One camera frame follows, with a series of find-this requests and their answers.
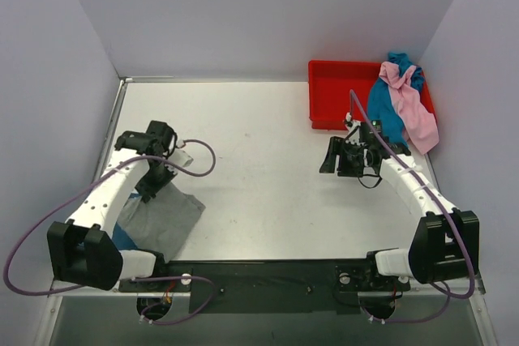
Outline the grey t shirt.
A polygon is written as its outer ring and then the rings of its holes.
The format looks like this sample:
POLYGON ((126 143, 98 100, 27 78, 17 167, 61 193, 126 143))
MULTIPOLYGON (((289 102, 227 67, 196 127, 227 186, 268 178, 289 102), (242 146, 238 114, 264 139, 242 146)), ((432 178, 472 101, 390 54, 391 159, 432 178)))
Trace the grey t shirt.
POLYGON ((120 225, 138 246, 137 250, 161 254, 165 262, 177 258, 205 205, 170 183, 148 203, 140 200, 130 219, 120 225))

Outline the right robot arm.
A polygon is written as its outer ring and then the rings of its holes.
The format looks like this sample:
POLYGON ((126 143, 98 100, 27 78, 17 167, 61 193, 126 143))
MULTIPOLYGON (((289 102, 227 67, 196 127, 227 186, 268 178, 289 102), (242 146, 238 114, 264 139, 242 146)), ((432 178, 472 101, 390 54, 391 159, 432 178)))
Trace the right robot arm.
POLYGON ((362 269, 370 288, 381 288, 391 276, 422 284, 478 274, 479 220, 448 201, 422 173, 409 148, 381 134, 379 121, 358 122, 346 137, 333 136, 321 173, 339 177, 375 176, 389 184, 405 204, 417 227, 410 246, 379 250, 362 269))

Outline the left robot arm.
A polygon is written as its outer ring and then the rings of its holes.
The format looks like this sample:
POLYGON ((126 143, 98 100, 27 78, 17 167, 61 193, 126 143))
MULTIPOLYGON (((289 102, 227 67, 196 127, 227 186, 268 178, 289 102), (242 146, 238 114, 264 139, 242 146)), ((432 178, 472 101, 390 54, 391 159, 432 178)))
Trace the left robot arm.
POLYGON ((118 281, 138 279, 149 291, 165 285, 167 271, 153 252, 120 250, 112 240, 118 217, 134 192, 148 202, 174 178, 166 161, 177 137, 164 122, 152 121, 144 133, 118 138, 99 183, 65 222, 47 232, 56 280, 110 290, 118 281))

